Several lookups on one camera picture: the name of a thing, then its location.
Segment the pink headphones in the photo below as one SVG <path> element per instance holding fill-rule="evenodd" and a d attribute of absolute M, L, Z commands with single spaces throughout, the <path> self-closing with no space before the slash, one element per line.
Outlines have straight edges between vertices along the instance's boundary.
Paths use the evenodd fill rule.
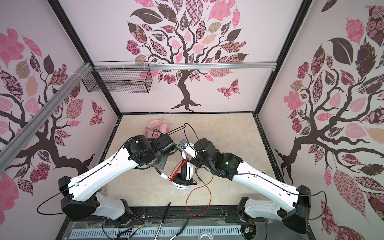
<path fill-rule="evenodd" d="M 170 132 L 169 125 L 165 120 L 153 120 L 142 132 L 142 135 L 147 137 L 149 134 L 159 137 L 161 134 L 167 134 Z"/>

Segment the white black headphones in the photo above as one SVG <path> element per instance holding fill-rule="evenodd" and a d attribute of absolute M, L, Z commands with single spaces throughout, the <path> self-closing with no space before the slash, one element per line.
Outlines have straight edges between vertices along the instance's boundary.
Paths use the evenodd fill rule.
<path fill-rule="evenodd" d="M 179 151 L 182 155 L 182 148 L 179 145 L 176 145 L 176 150 Z M 164 174 L 157 168 L 156 171 L 161 176 L 161 178 L 170 181 L 177 190 L 185 191 L 192 185 L 197 184 L 193 179 L 194 165 L 192 164 L 192 159 L 190 160 L 187 158 L 184 160 L 182 158 L 170 176 Z"/>

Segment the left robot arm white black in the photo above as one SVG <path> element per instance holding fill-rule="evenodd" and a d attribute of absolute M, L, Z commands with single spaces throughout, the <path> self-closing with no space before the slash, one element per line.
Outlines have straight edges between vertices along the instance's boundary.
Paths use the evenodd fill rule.
<path fill-rule="evenodd" d="M 129 138 L 111 157 L 91 170 L 77 177 L 62 177 L 59 188 L 64 197 L 61 200 L 63 213 L 72 221 L 90 216 L 111 220 L 129 220 L 133 212 L 125 199 L 114 200 L 98 191 L 121 174 L 143 165 L 163 167 L 168 156 L 181 147 L 168 134 L 159 138 L 144 135 Z"/>

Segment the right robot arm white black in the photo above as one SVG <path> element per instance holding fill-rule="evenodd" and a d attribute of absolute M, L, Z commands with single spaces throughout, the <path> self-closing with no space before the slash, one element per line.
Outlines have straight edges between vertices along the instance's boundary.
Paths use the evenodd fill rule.
<path fill-rule="evenodd" d="M 307 233 L 311 210 L 311 190 L 308 187 L 295 187 L 273 179 L 240 157 L 221 153 L 205 138 L 195 144 L 182 143 L 181 147 L 183 155 L 190 156 L 195 167 L 206 167 L 214 176 L 243 184 L 268 198 L 267 201 L 242 198 L 240 214 L 251 219 L 278 220 L 296 233 Z"/>

